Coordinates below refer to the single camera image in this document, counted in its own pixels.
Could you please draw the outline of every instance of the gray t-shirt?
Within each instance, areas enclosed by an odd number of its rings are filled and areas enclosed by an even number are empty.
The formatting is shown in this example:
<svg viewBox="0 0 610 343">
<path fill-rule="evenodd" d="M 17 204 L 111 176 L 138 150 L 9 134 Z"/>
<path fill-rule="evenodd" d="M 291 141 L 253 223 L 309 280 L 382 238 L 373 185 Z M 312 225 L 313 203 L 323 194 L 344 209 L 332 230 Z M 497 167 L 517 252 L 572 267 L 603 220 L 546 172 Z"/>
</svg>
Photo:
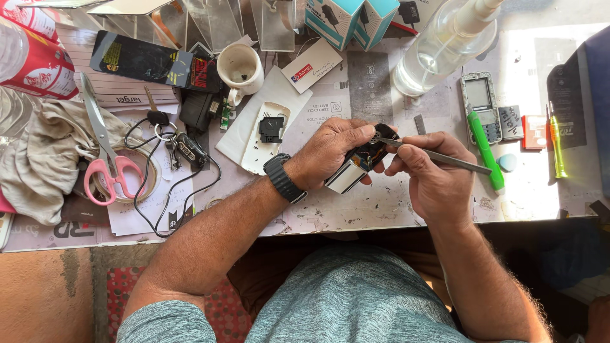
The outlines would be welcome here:
<svg viewBox="0 0 610 343">
<path fill-rule="evenodd" d="M 160 301 L 129 316 L 117 343 L 215 343 L 201 310 Z M 304 259 L 261 309 L 245 343 L 470 342 L 401 258 L 374 246 L 324 247 Z"/>
</svg>

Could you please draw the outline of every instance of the cardboard box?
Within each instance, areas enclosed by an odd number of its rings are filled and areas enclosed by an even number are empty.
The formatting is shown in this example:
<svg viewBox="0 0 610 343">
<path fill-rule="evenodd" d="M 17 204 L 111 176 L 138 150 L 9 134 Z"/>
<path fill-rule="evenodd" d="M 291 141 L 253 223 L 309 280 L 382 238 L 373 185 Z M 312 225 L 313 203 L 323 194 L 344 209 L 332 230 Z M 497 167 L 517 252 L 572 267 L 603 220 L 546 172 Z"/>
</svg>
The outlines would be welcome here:
<svg viewBox="0 0 610 343">
<path fill-rule="evenodd" d="M 397 0 L 366 0 L 364 2 L 358 16 L 358 25 L 354 31 L 354 39 L 364 51 L 368 51 L 381 41 L 399 5 Z"/>
<path fill-rule="evenodd" d="M 417 35 L 444 2 L 445 0 L 400 0 L 392 25 Z"/>
<path fill-rule="evenodd" d="M 305 23 L 342 51 L 354 35 L 364 0 L 307 0 Z"/>
</svg>

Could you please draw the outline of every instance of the spray bottle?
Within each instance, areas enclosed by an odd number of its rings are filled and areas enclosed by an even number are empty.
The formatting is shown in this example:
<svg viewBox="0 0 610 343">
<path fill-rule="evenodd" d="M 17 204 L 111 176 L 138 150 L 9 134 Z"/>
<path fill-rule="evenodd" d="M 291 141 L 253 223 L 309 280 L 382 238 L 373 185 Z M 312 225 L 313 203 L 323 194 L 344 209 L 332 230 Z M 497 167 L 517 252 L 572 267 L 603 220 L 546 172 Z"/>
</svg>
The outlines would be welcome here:
<svg viewBox="0 0 610 343">
<path fill-rule="evenodd" d="M 396 68 L 401 93 L 420 96 L 493 42 L 503 0 L 449 0 L 439 7 Z"/>
</svg>

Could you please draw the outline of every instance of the hairy forearm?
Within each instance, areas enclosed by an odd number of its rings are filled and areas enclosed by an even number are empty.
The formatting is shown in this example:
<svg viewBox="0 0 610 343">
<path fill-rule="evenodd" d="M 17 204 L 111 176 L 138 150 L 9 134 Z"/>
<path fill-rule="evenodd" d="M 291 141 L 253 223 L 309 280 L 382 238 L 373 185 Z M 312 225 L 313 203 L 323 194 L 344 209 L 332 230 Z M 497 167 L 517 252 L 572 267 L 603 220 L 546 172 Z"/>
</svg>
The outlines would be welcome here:
<svg viewBox="0 0 610 343">
<path fill-rule="evenodd" d="M 549 339 L 538 309 L 496 259 L 475 225 L 430 227 L 445 281 L 464 330 L 477 341 Z"/>
<path fill-rule="evenodd" d="M 126 309 L 155 301 L 186 300 L 203 307 L 209 292 L 289 202 L 262 177 L 176 231 L 152 258 Z"/>
</svg>

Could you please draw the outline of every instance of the opened key fob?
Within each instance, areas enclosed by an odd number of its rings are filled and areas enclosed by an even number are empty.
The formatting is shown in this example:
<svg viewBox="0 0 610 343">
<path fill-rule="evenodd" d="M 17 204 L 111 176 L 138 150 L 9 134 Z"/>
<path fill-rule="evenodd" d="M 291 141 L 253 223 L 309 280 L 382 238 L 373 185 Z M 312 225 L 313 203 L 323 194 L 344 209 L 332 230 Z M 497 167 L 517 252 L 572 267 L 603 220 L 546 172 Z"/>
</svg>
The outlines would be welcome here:
<svg viewBox="0 0 610 343">
<path fill-rule="evenodd" d="M 397 139 L 398 135 L 390 126 L 381 123 L 375 125 L 375 130 L 375 135 L 368 143 L 355 147 L 345 155 L 339 170 L 325 181 L 326 187 L 345 194 L 381 162 L 387 151 L 386 144 L 378 138 Z"/>
<path fill-rule="evenodd" d="M 207 162 L 205 152 L 197 142 L 192 140 L 182 131 L 176 131 L 174 140 L 178 145 L 178 152 L 195 168 L 201 168 Z"/>
</svg>

